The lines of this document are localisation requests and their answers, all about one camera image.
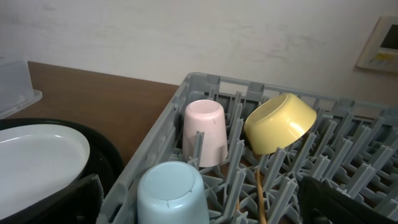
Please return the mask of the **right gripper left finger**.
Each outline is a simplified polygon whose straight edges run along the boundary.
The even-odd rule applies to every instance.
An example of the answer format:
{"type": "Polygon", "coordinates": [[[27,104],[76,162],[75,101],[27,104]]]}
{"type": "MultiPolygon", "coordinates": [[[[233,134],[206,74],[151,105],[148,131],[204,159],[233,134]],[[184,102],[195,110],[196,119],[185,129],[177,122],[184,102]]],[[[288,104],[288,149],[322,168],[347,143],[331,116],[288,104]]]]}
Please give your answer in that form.
{"type": "Polygon", "coordinates": [[[97,174],[73,182],[53,195],[1,220],[1,224],[96,223],[104,191],[97,174]]]}

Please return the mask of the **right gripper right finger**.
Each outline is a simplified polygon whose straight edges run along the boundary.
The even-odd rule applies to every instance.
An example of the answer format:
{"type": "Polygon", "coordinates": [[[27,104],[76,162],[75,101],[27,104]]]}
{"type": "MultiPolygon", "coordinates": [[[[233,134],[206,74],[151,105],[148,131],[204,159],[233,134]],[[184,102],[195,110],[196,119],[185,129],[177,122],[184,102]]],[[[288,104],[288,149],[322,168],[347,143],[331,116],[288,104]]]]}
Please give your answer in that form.
{"type": "Polygon", "coordinates": [[[304,177],[298,186],[303,224],[397,224],[313,177],[304,177]]]}

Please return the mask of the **grey round plate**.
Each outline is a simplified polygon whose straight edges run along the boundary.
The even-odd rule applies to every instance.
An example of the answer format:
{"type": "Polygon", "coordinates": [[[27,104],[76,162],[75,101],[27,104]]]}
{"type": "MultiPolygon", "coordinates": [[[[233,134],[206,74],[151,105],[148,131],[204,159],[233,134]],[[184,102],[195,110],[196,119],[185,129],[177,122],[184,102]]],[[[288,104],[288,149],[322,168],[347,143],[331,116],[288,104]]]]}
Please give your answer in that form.
{"type": "Polygon", "coordinates": [[[90,156],[87,138],[56,124],[31,124],[1,131],[1,218],[64,189],[90,156]]]}

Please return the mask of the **blue plastic cup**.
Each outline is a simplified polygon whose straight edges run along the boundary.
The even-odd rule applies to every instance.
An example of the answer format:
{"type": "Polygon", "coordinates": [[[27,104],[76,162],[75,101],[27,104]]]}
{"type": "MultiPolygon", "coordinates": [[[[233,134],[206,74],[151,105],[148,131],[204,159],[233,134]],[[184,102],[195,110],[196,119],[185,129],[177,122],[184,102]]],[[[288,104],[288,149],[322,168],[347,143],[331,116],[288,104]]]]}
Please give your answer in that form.
{"type": "Polygon", "coordinates": [[[150,168],[137,188],[141,224],[209,224],[203,178],[196,168],[168,161],[150,168]]]}

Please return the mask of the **yellow bowl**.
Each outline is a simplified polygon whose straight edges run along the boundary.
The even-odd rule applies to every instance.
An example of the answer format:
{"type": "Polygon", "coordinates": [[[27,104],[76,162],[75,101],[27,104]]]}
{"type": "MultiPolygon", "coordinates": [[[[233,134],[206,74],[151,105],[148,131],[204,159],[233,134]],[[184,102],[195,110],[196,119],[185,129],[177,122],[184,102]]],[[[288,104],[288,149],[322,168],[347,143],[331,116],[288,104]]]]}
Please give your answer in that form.
{"type": "Polygon", "coordinates": [[[291,93],[276,96],[255,109],[244,132],[256,154],[272,154],[301,138],[314,124],[317,112],[291,93]]]}

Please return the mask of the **pink plastic cup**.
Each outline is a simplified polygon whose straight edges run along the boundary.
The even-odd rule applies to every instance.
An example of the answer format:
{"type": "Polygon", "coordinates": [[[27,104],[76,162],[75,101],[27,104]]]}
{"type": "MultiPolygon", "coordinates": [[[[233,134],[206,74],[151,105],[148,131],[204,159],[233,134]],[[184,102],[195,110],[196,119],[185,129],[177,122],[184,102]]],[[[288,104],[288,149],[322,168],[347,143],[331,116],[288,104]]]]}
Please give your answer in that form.
{"type": "Polygon", "coordinates": [[[228,156],[224,109],[213,100],[196,100],[186,108],[183,121],[182,154],[185,160],[193,156],[197,132],[203,132],[200,167],[213,167],[228,156]]]}

